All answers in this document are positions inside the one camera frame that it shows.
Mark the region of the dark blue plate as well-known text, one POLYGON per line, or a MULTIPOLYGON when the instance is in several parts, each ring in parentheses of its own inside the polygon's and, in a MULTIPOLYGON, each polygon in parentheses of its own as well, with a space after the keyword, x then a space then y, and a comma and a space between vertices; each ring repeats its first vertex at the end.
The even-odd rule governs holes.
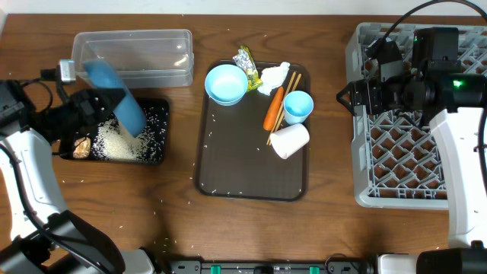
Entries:
POLYGON ((117 71, 105 59, 91 59, 83 63, 89 80, 97 91, 107 95, 108 110, 132 137, 137 137, 146 126, 146 116, 117 71))

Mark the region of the light blue cup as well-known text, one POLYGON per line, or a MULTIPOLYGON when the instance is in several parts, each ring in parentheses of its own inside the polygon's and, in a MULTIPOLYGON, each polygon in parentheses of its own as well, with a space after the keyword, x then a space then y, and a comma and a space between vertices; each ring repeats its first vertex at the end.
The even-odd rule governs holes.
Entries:
POLYGON ((304 91, 292 91, 284 99, 285 122, 303 123, 314 109, 313 98, 304 91))

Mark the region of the white paper cup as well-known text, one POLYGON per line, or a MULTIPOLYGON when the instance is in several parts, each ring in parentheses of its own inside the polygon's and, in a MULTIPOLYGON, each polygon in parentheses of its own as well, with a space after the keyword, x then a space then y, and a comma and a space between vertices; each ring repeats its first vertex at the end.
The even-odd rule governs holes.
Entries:
POLYGON ((297 123, 272 133, 270 141, 275 153, 287 159, 310 141, 310 134, 303 124, 297 123))

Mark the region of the light blue bowl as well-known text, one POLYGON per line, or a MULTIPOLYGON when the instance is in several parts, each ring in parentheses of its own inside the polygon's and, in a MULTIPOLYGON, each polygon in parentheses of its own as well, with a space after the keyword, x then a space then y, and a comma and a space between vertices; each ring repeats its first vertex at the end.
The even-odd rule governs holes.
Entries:
POLYGON ((225 107, 237 104, 247 92, 245 72, 236 65, 223 64, 212 68, 205 78, 205 91, 214 102, 225 107))

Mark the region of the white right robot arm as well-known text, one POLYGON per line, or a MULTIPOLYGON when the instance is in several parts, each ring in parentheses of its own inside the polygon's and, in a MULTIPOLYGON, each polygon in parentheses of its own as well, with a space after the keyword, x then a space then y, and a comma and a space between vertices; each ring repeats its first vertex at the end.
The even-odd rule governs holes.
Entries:
POLYGON ((385 82, 349 82, 336 99, 350 113, 422 112, 440 153, 449 206, 447 249, 419 255, 384 254, 376 273, 484 273, 486 271, 486 78, 430 72, 385 82))

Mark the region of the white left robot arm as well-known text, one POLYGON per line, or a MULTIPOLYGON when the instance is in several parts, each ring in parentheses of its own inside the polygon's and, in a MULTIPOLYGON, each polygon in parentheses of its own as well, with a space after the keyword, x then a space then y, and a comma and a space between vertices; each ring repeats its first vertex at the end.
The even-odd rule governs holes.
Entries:
POLYGON ((146 250, 121 251, 68 209, 53 170, 53 141, 107 118, 121 89, 82 90, 38 112, 16 81, 1 83, 1 171, 12 213, 5 273, 159 273, 146 250))

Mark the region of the black waste tray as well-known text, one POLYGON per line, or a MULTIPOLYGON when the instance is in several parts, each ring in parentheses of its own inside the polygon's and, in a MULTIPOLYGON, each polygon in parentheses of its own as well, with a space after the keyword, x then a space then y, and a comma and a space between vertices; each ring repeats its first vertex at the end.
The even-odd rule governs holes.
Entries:
MULTIPOLYGON (((138 104, 142 107, 147 118, 146 126, 155 135, 155 140, 151 143, 151 150, 146 154, 143 161, 110 161, 116 163, 130 163, 130 164, 148 164, 158 165, 164 160, 164 149, 167 141, 168 121, 169 121, 169 103, 164 99, 139 98, 138 104)), ((108 119, 116 119, 111 114, 108 119)), ((69 137, 63 138, 59 145, 59 157, 65 160, 73 161, 102 161, 96 157, 91 151, 87 158, 77 159, 73 158, 74 143, 77 139, 88 137, 91 140, 91 148, 93 140, 97 135, 97 127, 91 128, 89 132, 76 132, 69 137)))

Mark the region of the grey dishwasher rack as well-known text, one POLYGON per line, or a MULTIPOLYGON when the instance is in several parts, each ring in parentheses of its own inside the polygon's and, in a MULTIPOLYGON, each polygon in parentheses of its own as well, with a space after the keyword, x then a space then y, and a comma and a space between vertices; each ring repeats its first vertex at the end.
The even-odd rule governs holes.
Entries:
MULTIPOLYGON (((392 24, 360 23, 345 48, 347 81, 378 75, 376 61, 366 49, 381 38, 392 24)), ((388 36, 411 69, 415 30, 457 27, 461 71, 486 76, 486 26, 400 24, 388 36)), ((371 115, 356 105, 351 143, 356 202, 368 208, 448 210, 441 159, 427 126, 419 125, 421 114, 395 111, 371 115)))

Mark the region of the brown food scrap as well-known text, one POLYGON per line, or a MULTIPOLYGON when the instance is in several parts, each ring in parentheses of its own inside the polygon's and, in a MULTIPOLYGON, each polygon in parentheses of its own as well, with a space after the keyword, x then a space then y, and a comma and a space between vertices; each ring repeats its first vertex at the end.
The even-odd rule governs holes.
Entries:
POLYGON ((88 137, 79 138, 74 143, 73 158, 87 158, 91 152, 91 140, 88 137))

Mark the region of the pile of white rice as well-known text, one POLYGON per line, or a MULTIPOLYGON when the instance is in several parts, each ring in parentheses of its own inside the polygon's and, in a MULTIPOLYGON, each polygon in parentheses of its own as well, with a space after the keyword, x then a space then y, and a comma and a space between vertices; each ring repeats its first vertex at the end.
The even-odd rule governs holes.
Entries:
POLYGON ((143 161, 154 140, 148 127, 133 137, 116 119, 108 119, 98 125, 91 151, 102 161, 143 161))

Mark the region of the clear plastic container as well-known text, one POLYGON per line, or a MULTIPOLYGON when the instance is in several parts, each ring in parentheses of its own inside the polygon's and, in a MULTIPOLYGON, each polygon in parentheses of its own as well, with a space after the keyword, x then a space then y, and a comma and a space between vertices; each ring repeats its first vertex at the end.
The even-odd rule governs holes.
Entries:
POLYGON ((185 87, 193 83, 193 34, 187 29, 82 32, 72 60, 79 78, 90 83, 84 64, 104 59, 130 89, 185 87))

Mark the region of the crumpled white tissue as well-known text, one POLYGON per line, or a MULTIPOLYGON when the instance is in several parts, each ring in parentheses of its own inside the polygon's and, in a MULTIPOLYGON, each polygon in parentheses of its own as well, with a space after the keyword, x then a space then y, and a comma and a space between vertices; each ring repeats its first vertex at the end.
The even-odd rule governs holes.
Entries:
POLYGON ((289 62, 282 62, 279 66, 263 69, 260 77, 263 84, 257 88, 258 92, 269 96, 273 89, 281 87, 287 78, 290 65, 289 62))

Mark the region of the orange carrot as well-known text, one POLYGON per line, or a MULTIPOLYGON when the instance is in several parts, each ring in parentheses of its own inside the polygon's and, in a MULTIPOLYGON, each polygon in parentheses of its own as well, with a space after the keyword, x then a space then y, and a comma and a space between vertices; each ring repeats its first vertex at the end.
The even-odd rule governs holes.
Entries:
POLYGON ((263 122, 263 128, 266 131, 270 131, 274 127, 275 120, 277 119, 279 108, 281 106, 281 102, 282 102, 282 99, 284 96, 284 92, 285 92, 284 88, 280 87, 277 90, 271 104, 269 105, 269 109, 267 111, 266 118, 264 119, 264 122, 263 122))

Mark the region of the silver yellow snack wrapper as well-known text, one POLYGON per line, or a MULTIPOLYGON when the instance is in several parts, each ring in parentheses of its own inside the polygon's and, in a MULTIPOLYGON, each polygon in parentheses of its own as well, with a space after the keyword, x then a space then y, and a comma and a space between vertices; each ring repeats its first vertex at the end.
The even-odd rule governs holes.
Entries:
POLYGON ((248 80, 248 91, 253 91, 263 85, 263 81, 259 77, 259 72, 251 56, 250 49, 246 46, 241 46, 238 54, 233 57, 235 65, 242 69, 248 80))

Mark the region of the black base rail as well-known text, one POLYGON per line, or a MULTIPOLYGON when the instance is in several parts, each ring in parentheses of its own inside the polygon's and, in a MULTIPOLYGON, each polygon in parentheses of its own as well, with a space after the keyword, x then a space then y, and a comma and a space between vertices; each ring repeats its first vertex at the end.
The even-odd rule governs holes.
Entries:
POLYGON ((374 274, 374 264, 367 260, 333 257, 324 262, 211 262, 198 260, 174 261, 169 273, 173 274, 374 274))

